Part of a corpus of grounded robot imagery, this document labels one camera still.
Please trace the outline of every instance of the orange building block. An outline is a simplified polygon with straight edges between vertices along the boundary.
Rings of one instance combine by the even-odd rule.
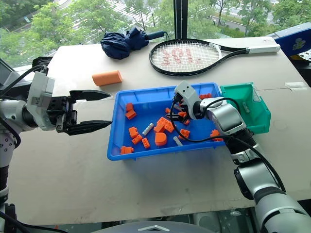
[[[172,133],[172,132],[174,131],[174,127],[173,127],[172,123],[166,124],[166,125],[164,126],[164,128],[165,128],[168,132],[170,132],[170,133]]]
[[[140,134],[138,134],[137,137],[135,137],[132,142],[136,145],[138,142],[140,142],[142,140],[142,136]]]
[[[155,134],[155,144],[157,146],[164,146],[167,143],[167,136],[165,133]]]
[[[216,137],[219,136],[220,133],[218,132],[218,130],[212,130],[211,134],[209,135],[210,137]],[[212,139],[213,141],[223,141],[222,138],[214,138]]]
[[[137,137],[139,134],[136,127],[129,128],[128,131],[130,132],[131,138]]]
[[[130,154],[133,152],[134,152],[134,148],[132,147],[125,147],[125,146],[121,147],[121,154]]]
[[[155,127],[154,127],[154,131],[156,133],[162,133],[165,130],[165,125],[163,123],[158,123]]]
[[[149,144],[147,138],[143,138],[143,139],[142,139],[142,143],[143,143],[143,145],[144,145],[144,147],[145,147],[146,149],[150,148],[150,144]]]
[[[129,120],[133,119],[136,115],[137,115],[137,114],[136,114],[136,112],[135,112],[134,110],[131,110],[131,111],[129,111],[128,113],[125,114],[125,116],[126,116]]]
[[[206,99],[206,98],[211,98],[212,97],[212,95],[210,94],[210,93],[208,93],[208,94],[206,94],[206,95],[199,95],[199,98],[200,99]]]
[[[129,112],[131,110],[134,110],[134,106],[132,103],[127,103],[126,104],[126,111]]]
[[[189,131],[189,130],[181,129],[181,130],[180,130],[180,133],[181,133],[182,135],[184,135],[184,137],[186,137],[186,138],[188,138],[189,135],[190,135],[190,131]]]
[[[180,115],[181,117],[185,117],[187,115],[186,112],[179,112],[178,115]]]
[[[161,117],[161,118],[157,121],[157,124],[159,124],[159,123],[161,123],[161,124],[163,124],[163,125],[166,125],[166,124],[170,123],[170,121],[167,120],[167,119],[165,119],[164,117]]]
[[[190,121],[189,120],[186,120],[186,122],[183,123],[184,125],[189,125],[190,124]]]

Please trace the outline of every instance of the umbrella handle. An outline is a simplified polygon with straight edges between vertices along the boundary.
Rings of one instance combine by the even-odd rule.
[[[164,31],[158,31],[158,32],[155,32],[155,33],[150,33],[148,35],[145,35],[145,39],[153,40],[153,39],[160,38],[160,37],[163,37],[163,36],[164,36]]]

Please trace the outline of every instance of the racket handle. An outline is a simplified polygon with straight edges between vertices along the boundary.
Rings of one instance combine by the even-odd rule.
[[[248,54],[252,53],[264,53],[264,52],[278,52],[281,49],[279,44],[277,45],[264,45],[264,46],[250,46],[246,50]]]
[[[145,38],[147,40],[153,40],[153,39],[160,38],[160,37],[163,37],[163,36],[164,36],[164,31],[158,31],[158,32],[155,32],[155,33],[150,33],[150,34],[145,35]]]

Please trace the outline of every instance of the blue plastic bin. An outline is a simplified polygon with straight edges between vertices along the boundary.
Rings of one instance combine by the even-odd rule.
[[[220,96],[219,88],[215,83],[199,83],[192,87],[198,95],[210,93],[212,97]],[[183,146],[177,146],[173,140],[174,136],[178,136],[176,131],[172,133],[165,132],[168,143],[159,147],[155,145],[155,132],[153,129],[147,134],[146,138],[150,143],[150,148],[145,149],[141,142],[134,145],[130,137],[128,129],[135,126],[141,134],[143,130],[150,124],[156,125],[161,117],[165,117],[165,108],[171,107],[172,98],[174,97],[175,86],[160,87],[143,90],[120,91],[116,94],[115,106],[113,110],[112,126],[109,137],[107,157],[112,161],[123,159],[136,159],[143,156],[156,154],[164,154],[177,152],[181,150],[196,150],[202,148],[215,148],[224,145],[223,141],[206,141],[200,143],[192,143],[181,140]],[[126,104],[133,103],[137,116],[132,120],[125,117]],[[206,119],[191,120],[188,126],[177,122],[178,129],[190,130],[191,139],[202,139],[209,137],[212,130],[215,129],[214,124]],[[120,154],[121,147],[133,147],[134,152],[131,154]]]

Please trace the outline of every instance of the green plastic bin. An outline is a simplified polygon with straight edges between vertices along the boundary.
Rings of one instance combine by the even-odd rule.
[[[271,113],[253,83],[220,86],[223,97],[235,99],[247,128],[254,133],[269,132]]]

